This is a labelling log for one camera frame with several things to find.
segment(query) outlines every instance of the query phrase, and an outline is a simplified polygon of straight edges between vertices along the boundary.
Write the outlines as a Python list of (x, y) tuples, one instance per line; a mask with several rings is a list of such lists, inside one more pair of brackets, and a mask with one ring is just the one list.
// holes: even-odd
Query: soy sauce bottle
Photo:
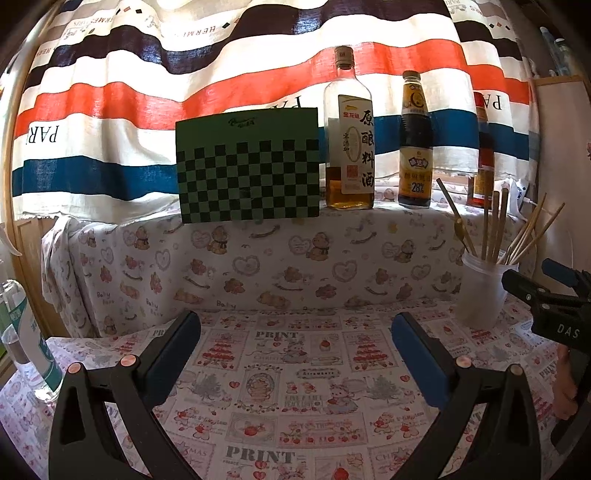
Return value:
[(433, 181), (433, 127), (421, 76), (418, 72), (407, 70), (402, 77), (398, 203), (429, 207)]

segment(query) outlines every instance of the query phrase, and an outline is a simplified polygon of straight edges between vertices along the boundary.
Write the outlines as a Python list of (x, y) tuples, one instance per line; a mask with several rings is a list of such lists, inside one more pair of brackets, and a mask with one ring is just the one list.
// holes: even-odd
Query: bamboo skewer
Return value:
[(540, 217), (540, 214), (542, 213), (542, 208), (544, 206), (545, 200), (546, 200), (546, 195), (544, 194), (542, 201), (538, 204), (538, 206), (534, 210), (534, 213), (532, 213), (532, 215), (531, 215), (530, 222), (529, 222), (527, 229), (525, 230), (525, 233), (521, 237), (521, 240), (519, 240), (519, 242), (517, 243), (517, 246), (513, 249), (513, 252), (511, 253), (511, 256), (509, 257), (509, 259), (507, 260), (508, 265), (512, 264), (513, 259), (516, 257), (517, 253), (523, 249), (524, 245), (529, 243), (530, 236), (531, 236), (532, 232), (534, 231), (536, 224), (538, 223), (538, 218)]
[(503, 257), (499, 260), (500, 265), (504, 265), (504, 264), (509, 263), (509, 259), (512, 255), (512, 253), (517, 248), (517, 245), (519, 245), (519, 242), (521, 241), (521, 239), (525, 235), (525, 232), (529, 228), (531, 222), (533, 220), (537, 221), (538, 216), (540, 215), (541, 209), (544, 206), (545, 201), (546, 201), (546, 194), (544, 193), (544, 196), (542, 197), (542, 201), (540, 203), (538, 203), (538, 205), (535, 207), (534, 211), (530, 215), (530, 218), (528, 218), (528, 220), (524, 223), (524, 225), (521, 227), (521, 230), (519, 230), (519, 233), (517, 234), (515, 239), (509, 245), (509, 248), (507, 248), (505, 255), (503, 255)]
[(496, 263), (499, 258), (499, 250), (505, 234), (505, 222), (507, 220), (507, 203), (509, 202), (509, 189), (502, 189), (501, 194), (501, 211), (499, 213), (499, 221), (496, 226), (495, 247), (492, 251), (492, 262)]
[(550, 220), (548, 220), (548, 222), (544, 225), (544, 227), (542, 228), (542, 231), (535, 236), (535, 238), (524, 248), (522, 248), (521, 250), (516, 250), (515, 251), (515, 257), (510, 260), (510, 265), (517, 265), (526, 255), (527, 253), (534, 247), (537, 245), (537, 243), (540, 241), (540, 239), (544, 236), (544, 234), (546, 233), (546, 231), (548, 230), (548, 228), (550, 228), (550, 225), (552, 225), (552, 223), (556, 220), (556, 217), (558, 217), (558, 214), (562, 211), (562, 209), (564, 208), (564, 203), (558, 207), (558, 209), (554, 212), (554, 215), (552, 215), (552, 217), (550, 218)]
[(488, 210), (489, 210), (489, 197), (491, 196), (491, 192), (488, 189), (488, 185), (486, 186), (485, 193), (484, 193), (484, 227), (482, 232), (482, 250), (480, 251), (480, 257), (486, 261), (486, 247), (488, 244)]
[(495, 249), (496, 241), (496, 226), (499, 222), (499, 192), (493, 192), (492, 194), (492, 224), (491, 224), (491, 240), (490, 248), (488, 249), (488, 255), (486, 256), (487, 262), (492, 262), (492, 253)]
[(456, 204), (453, 202), (452, 196), (449, 195), (449, 192), (447, 191), (447, 188), (445, 188), (445, 185), (443, 184), (441, 179), (437, 179), (437, 184), (439, 185), (439, 188), (441, 188), (443, 195), (445, 196), (450, 208), (452, 209), (454, 216), (456, 217), (456, 221), (454, 224), (454, 231), (456, 233), (456, 236), (464, 244), (464, 247), (466, 247), (466, 249), (472, 255), (477, 257), (476, 248), (474, 248), (474, 243), (472, 243), (472, 239), (470, 238), (470, 234), (468, 233), (468, 229), (464, 225), (464, 220), (460, 216), (460, 212), (457, 211)]

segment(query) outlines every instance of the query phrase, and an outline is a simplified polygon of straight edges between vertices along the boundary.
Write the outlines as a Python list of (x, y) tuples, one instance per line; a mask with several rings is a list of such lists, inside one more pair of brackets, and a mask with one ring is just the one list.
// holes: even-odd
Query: screw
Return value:
[(521, 368), (521, 365), (513, 364), (509, 367), (509, 370), (513, 375), (523, 375), (523, 368)]
[(456, 365), (460, 368), (470, 368), (472, 366), (472, 360), (469, 356), (462, 355), (456, 358)]
[(82, 368), (82, 366), (78, 362), (75, 362), (68, 367), (68, 372), (71, 374), (76, 374), (80, 371), (80, 368)]
[(131, 365), (135, 363), (136, 359), (137, 357), (135, 355), (125, 355), (121, 359), (121, 365), (123, 365), (124, 367), (131, 367)]

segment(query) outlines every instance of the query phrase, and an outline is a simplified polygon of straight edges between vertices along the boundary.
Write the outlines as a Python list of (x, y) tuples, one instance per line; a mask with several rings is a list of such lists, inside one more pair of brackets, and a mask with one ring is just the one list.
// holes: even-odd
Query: red stripe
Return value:
[[(358, 75), (402, 75), (409, 69), (424, 73), (447, 68), (469, 72), (472, 82), (476, 80), (479, 85), (475, 88), (479, 90), (506, 92), (507, 87), (515, 88), (498, 67), (469, 67), (462, 46), (451, 40), (427, 40), (410, 47), (363, 43), (355, 48), (355, 58), (358, 60)], [(184, 102), (144, 95), (122, 82), (109, 83), (104, 87), (75, 83), (65, 92), (38, 95), (33, 108), (18, 116), (15, 137), (24, 135), (31, 122), (62, 120), (73, 113), (95, 118), (123, 118), (141, 129), (174, 130), (175, 123), (180, 120), (221, 113), (239, 106), (272, 103), (310, 85), (330, 82), (336, 77), (333, 65), (333, 49), (327, 48), (298, 65), (245, 73), (213, 83)], [(512, 91), (508, 93), (512, 101), (513, 97), (520, 98)]]
[(530, 104), (530, 85), (521, 80), (505, 78), (503, 70), (494, 65), (468, 65), (474, 90), (497, 90), (509, 94), (515, 103)]

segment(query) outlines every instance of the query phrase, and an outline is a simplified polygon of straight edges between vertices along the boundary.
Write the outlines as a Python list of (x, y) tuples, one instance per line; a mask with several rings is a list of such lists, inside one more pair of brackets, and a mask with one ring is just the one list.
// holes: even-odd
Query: checkered pattern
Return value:
[(317, 217), (317, 139), (264, 140), (177, 152), (183, 223)]

